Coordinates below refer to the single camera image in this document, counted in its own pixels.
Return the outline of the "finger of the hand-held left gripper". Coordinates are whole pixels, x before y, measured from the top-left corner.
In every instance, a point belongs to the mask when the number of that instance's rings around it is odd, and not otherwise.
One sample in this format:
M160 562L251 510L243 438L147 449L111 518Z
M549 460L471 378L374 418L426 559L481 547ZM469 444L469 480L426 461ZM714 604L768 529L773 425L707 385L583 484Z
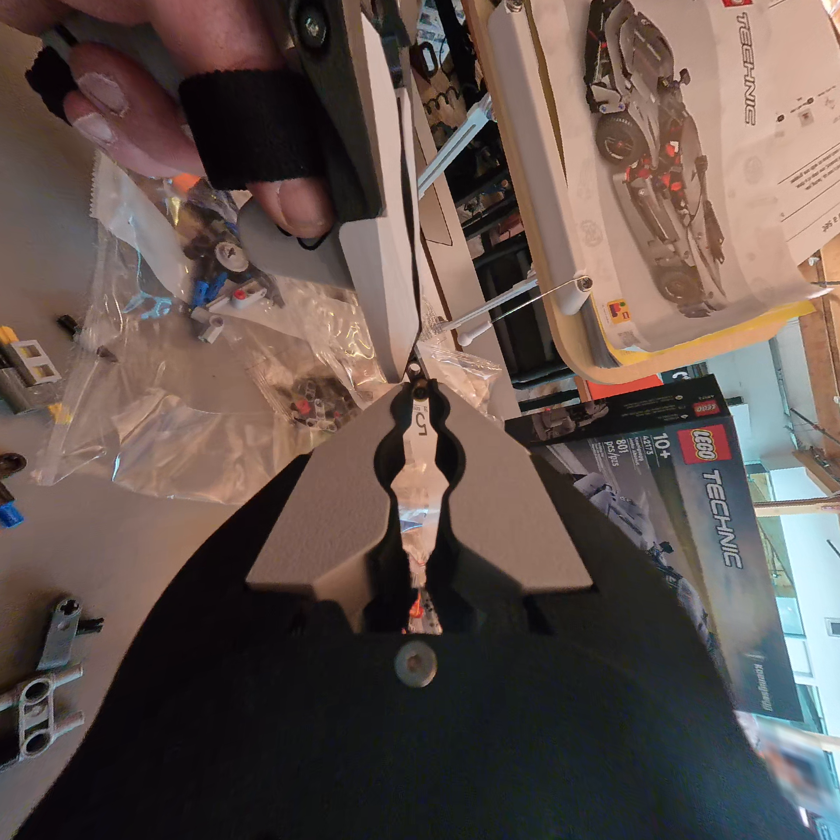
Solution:
M396 88L411 96L410 36L401 14L283 14L313 93L318 137L352 289L388 382L413 354L411 262L403 213Z
M402 204L410 249L413 304L414 314L416 315L416 328L413 335L413 347L415 347L423 330L421 268L423 267L424 258L418 211L417 171L414 154L415 131L413 125L413 107L409 91L405 87L396 88L395 101L401 139Z

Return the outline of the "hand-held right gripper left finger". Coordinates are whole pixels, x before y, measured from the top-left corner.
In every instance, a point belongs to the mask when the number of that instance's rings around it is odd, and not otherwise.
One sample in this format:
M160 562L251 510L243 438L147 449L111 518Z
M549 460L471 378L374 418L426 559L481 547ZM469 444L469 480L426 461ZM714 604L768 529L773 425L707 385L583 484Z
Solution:
M406 627L416 592L392 484L412 396L393 387L312 451L246 577L252 589L336 602L356 630Z

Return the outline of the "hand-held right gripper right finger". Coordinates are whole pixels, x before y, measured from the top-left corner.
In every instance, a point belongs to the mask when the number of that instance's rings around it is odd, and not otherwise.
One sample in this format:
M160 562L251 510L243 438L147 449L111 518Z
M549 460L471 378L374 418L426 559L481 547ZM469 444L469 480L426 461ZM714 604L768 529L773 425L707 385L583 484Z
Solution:
M525 447L446 385L429 383L446 480L427 596L443 634L517 632L526 601L593 580Z

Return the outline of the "large clear bag white label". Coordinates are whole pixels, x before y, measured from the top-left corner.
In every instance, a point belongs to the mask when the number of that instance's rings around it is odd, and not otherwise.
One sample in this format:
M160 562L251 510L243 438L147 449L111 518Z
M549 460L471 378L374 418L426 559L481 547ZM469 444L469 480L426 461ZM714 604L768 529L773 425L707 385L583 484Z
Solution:
M438 535L440 508L446 480L435 465L438 434L430 418L429 383L441 384L430 376L426 362L409 364L404 384L413 389L413 409L409 428L404 434L406 464L392 484L398 502L402 545L406 552L415 588L403 634L440 635L434 608L427 596L427 562Z

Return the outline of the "small lego pieces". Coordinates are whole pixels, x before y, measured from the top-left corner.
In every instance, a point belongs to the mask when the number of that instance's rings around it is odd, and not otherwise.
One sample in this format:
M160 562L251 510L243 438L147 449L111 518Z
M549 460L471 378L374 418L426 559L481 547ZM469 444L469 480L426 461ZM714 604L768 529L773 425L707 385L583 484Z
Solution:
M8 727L2 727L2 772L36 759L85 723L85 714L67 709L58 695L84 675L83 664L74 659L76 641L98 634L102 625L100 617L82 617L74 596L53 605L35 672L2 691L2 716L11 716Z

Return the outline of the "light grey lego T beam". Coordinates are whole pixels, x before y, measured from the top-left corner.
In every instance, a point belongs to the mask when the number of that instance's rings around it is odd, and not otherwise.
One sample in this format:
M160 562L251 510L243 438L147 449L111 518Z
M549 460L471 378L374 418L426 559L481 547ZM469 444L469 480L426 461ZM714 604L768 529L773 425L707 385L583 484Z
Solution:
M320 392L317 386L291 395L290 418L296 424L332 433L338 430L344 415L343 400Z

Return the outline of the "black lego set box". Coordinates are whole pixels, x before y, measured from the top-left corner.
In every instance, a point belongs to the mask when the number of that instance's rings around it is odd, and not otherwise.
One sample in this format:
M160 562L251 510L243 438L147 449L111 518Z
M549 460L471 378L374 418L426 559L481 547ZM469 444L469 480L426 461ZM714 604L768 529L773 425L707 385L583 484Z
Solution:
M642 550L735 708L804 720L736 426L708 374L505 422Z

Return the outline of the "pile of clear lego bags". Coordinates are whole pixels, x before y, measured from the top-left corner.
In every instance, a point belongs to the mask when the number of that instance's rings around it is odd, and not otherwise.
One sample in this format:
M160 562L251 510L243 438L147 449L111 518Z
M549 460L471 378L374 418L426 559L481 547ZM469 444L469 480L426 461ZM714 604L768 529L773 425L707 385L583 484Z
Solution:
M32 471L42 487L87 472L148 497L238 505L389 388L377 359L336 357L231 322L205 342L180 303L144 317L130 301L151 290L151 273L92 218L98 252L89 304L61 419ZM292 393L311 386L343 400L337 431L292 422Z

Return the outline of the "grey yellow lego connector assembly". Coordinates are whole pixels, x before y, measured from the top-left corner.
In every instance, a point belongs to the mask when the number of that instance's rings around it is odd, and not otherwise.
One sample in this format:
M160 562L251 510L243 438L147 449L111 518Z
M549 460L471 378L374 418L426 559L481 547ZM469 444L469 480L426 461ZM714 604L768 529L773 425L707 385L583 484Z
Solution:
M58 423L63 386L64 377L38 341L1 327L1 400L13 415L47 413Z

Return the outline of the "person's left hand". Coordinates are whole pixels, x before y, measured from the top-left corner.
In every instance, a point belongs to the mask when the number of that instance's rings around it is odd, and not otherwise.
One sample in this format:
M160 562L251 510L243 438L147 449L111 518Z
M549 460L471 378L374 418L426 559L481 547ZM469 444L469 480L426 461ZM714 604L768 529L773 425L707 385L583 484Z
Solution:
M293 71L261 2L2 1L2 23L34 37L75 14L151 26L183 74L173 97L131 56L77 42L43 49L28 73L48 110L123 167L156 178L204 176L247 190L287 234L317 239L335 223L316 134L317 101Z

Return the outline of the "white slotted stand leg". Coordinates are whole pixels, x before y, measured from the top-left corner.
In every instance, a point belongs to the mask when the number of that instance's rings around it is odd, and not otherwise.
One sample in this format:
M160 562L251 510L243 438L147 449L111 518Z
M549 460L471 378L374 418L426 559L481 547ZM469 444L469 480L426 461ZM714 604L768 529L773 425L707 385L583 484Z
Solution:
M468 312L467 314L455 320L439 322L436 325L436 330L438 333L442 333L458 329L463 325L467 324L468 322L472 321L473 319L476 319L477 317L488 313L490 310L498 308L502 304L507 303L515 298L518 298L521 295L530 292L530 290L535 288L537 285L538 278L536 272L533 268L531 268L527 276L523 280L520 280L518 283L514 284L509 290L501 293L500 295L492 299L489 299L482 306Z
M445 173L455 158L484 129L489 121L495 121L490 92L475 103L467 112L465 121L447 139L416 182L417 199L424 197L427 190Z

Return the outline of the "white book stand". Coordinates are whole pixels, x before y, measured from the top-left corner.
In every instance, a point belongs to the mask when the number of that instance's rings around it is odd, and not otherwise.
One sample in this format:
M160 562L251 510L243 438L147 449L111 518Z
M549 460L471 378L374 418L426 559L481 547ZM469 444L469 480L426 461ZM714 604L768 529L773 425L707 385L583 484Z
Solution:
M501 2L489 17L488 35L546 263L545 270L535 269L537 276L549 288L578 275L590 276L525 7L509 14Z

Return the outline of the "orange blue black connector cluster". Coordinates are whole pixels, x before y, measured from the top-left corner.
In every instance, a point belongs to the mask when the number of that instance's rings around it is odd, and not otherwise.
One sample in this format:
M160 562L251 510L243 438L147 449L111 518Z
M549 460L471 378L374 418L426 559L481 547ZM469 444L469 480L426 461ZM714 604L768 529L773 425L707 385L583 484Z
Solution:
M27 459L14 452L1 454L1 526L13 529L23 523L25 518L19 511L13 493L7 487L7 481L27 467Z

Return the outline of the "white instruction booklet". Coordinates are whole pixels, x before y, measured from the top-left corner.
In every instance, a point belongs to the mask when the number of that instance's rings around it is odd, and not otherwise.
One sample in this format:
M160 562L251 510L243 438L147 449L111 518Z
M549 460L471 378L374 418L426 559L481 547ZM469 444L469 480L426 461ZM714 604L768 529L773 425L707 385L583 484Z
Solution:
M838 233L826 2L532 2L604 339L653 353L812 298Z

